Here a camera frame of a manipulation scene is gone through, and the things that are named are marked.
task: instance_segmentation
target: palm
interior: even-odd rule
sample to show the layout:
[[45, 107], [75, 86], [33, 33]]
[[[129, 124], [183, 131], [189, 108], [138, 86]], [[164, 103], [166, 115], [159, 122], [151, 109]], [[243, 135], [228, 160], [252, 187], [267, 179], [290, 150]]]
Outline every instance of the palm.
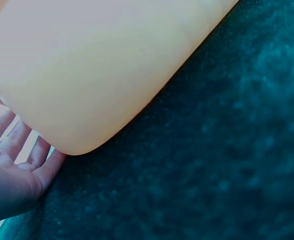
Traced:
[[[0, 137], [14, 117], [10, 111], [0, 116]], [[0, 142], [0, 219], [29, 210], [47, 190], [65, 159], [55, 150], [46, 160], [50, 144], [38, 137], [26, 162], [15, 164], [30, 132], [19, 121]]]

